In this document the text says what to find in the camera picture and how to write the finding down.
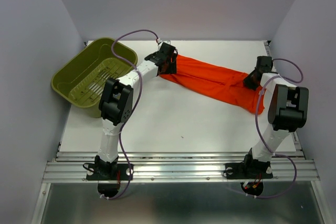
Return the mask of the orange t shirt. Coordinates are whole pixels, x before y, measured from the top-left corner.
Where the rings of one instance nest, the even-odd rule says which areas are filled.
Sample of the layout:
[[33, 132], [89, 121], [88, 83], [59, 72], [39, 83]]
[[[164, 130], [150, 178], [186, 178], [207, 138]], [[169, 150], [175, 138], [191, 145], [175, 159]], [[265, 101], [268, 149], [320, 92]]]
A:
[[196, 93], [239, 106], [254, 114], [262, 114], [263, 102], [257, 106], [259, 92], [244, 86], [245, 72], [212, 65], [193, 58], [178, 55], [177, 73], [162, 74], [161, 78], [179, 84]]

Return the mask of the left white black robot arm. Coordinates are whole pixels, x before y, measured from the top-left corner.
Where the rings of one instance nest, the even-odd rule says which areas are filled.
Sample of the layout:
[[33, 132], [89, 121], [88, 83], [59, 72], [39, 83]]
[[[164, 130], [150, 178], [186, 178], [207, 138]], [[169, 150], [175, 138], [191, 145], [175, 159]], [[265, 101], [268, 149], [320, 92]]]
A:
[[166, 43], [158, 51], [146, 56], [143, 62], [128, 74], [109, 78], [103, 89], [99, 110], [103, 123], [100, 148], [94, 163], [88, 165], [87, 180], [116, 180], [122, 166], [118, 165], [118, 143], [121, 128], [132, 115], [138, 100], [135, 90], [142, 93], [145, 82], [160, 74], [177, 72], [177, 49]]

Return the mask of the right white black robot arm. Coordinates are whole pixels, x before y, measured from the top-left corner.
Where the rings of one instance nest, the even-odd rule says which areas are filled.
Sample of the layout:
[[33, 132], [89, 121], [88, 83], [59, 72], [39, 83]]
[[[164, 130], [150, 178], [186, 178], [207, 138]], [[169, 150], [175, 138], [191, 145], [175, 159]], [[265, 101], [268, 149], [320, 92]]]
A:
[[[285, 61], [295, 66], [300, 73], [300, 79], [290, 79], [273, 71], [274, 61]], [[271, 56], [258, 56], [254, 70], [243, 80], [249, 89], [256, 90], [261, 87], [257, 110], [263, 101], [262, 96], [267, 92], [271, 95], [267, 112], [268, 125], [263, 133], [259, 128], [258, 114], [255, 114], [260, 139], [241, 164], [244, 178], [254, 178], [256, 175], [271, 178], [270, 161], [277, 156], [277, 148], [290, 133], [304, 127], [308, 115], [309, 90], [297, 86], [302, 81], [303, 72], [297, 64], [287, 59], [273, 59]]]

